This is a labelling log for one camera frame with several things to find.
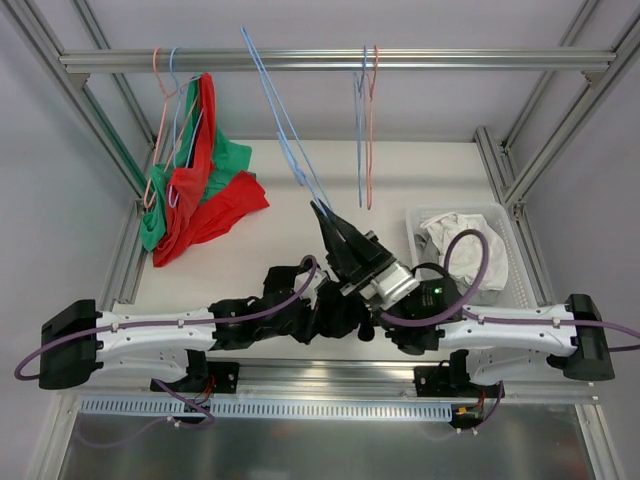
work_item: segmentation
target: gray floor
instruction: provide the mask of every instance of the gray floor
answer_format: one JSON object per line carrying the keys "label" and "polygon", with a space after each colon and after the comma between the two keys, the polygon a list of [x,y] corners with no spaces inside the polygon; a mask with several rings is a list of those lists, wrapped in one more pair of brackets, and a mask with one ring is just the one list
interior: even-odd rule
{"label": "gray floor", "polygon": [[[62,479],[591,479],[575,410],[502,405],[478,436],[391,421],[220,419],[203,431],[159,425],[116,449],[72,440]],[[131,435],[148,419],[83,416],[93,441]]]}

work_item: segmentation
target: robotic arm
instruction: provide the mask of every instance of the robotic arm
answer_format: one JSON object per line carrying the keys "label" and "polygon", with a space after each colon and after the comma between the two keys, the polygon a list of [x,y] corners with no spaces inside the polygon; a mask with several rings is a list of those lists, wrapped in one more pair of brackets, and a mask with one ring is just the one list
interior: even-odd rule
{"label": "robotic arm", "polygon": [[[453,280],[446,271],[439,279],[417,280],[415,269],[400,263],[373,232],[363,235],[328,208],[312,207],[337,281],[315,264],[272,267],[262,298],[221,300],[181,314],[118,315],[96,311],[93,300],[80,300],[42,328],[43,347],[53,348],[42,353],[40,387],[70,388],[107,375],[143,376],[197,392],[208,378],[207,351],[248,348],[283,335],[308,344],[316,335],[342,338],[355,329],[361,340],[369,341],[375,326],[408,354],[456,350],[451,370],[466,372],[465,380],[476,385],[522,378],[531,364],[542,362],[567,378],[614,377],[604,330],[563,324],[600,320],[586,295],[533,310],[465,306],[429,326],[392,323],[390,314],[411,321],[447,311],[460,300]],[[158,320],[166,326],[158,326]],[[89,329],[98,333],[82,336]],[[78,338],[60,343],[68,335]],[[501,348],[487,353],[487,347]],[[471,353],[459,354],[465,350]],[[500,357],[499,352],[511,353]]]}

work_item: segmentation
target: horizontal bar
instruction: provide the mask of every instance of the horizontal bar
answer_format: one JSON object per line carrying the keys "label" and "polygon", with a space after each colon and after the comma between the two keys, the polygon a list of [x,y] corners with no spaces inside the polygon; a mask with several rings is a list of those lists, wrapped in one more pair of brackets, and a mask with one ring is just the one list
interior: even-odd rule
{"label": "horizontal bar", "polygon": [[[158,52],[159,71],[169,71],[169,50]],[[68,51],[60,61],[69,73],[148,73],[153,50]],[[362,49],[260,50],[265,66],[278,71],[350,71],[362,68]],[[367,68],[373,68],[373,51]],[[380,49],[378,68],[384,70],[589,70],[604,71],[615,54],[608,49],[575,47],[548,49]],[[244,49],[180,49],[174,54],[176,72],[253,71]]]}

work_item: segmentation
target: white plastic basket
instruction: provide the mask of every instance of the white plastic basket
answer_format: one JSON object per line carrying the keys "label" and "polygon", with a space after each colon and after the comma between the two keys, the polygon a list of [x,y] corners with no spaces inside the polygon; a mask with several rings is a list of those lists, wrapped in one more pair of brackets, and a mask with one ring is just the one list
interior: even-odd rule
{"label": "white plastic basket", "polygon": [[409,235],[409,249],[413,265],[419,263],[418,249],[414,235],[422,233],[420,224],[431,217],[448,212],[462,214],[479,213],[484,216],[487,223],[502,237],[509,258],[509,279],[500,296],[496,307],[505,308],[535,308],[536,298],[531,287],[531,282],[525,270],[522,255],[516,243],[511,222],[506,210],[495,202],[424,205],[412,207],[407,210],[407,234]]}

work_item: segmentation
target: white cloth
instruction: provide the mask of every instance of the white cloth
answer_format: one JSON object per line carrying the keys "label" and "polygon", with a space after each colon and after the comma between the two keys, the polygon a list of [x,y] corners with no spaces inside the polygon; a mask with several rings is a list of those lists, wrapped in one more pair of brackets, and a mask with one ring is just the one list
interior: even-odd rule
{"label": "white cloth", "polygon": [[[420,228],[427,230],[433,243],[440,251],[438,263],[444,265],[444,256],[451,240],[469,228],[479,230],[489,243],[489,267],[480,284],[481,290],[503,290],[509,278],[509,260],[504,241],[480,214],[463,215],[460,213],[445,213],[425,220]],[[482,244],[473,236],[466,236],[458,242],[451,261],[449,274],[457,280],[464,280],[471,285],[480,269],[482,259]]]}

